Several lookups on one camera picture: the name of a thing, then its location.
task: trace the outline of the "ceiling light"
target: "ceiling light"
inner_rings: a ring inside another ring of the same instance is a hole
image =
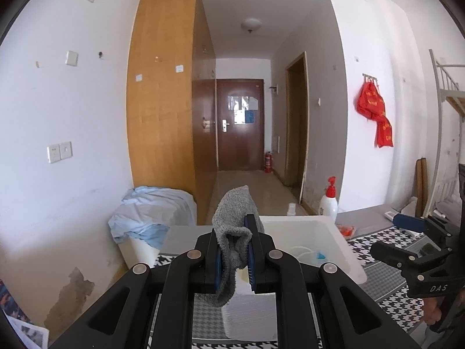
[[[256,18],[247,18],[240,24],[240,26],[243,29],[246,29],[249,33],[252,33],[261,27],[261,21]]]

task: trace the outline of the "door handle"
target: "door handle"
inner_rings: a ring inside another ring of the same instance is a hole
[[[226,131],[228,131],[228,126],[230,124],[229,123],[226,123],[226,120],[223,120],[223,133],[225,133]]]

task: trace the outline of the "red bag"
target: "red bag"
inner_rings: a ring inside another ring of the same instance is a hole
[[[386,107],[373,80],[365,82],[359,99],[357,111],[369,120],[377,122],[376,145],[381,147],[394,147],[392,143],[392,126],[386,118]]]

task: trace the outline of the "human hand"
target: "human hand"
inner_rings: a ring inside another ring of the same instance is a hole
[[[465,290],[460,293],[461,303],[465,303]],[[438,306],[438,298],[423,299],[423,320],[428,325],[436,324],[442,318],[442,312]]]

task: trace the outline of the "white bottle with red pump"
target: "white bottle with red pump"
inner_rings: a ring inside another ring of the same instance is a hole
[[[328,182],[330,183],[330,185],[326,189],[326,195],[323,196],[323,198],[320,201],[318,215],[329,216],[335,222],[339,209],[338,201],[336,199],[336,188],[334,187],[336,177],[328,178]]]

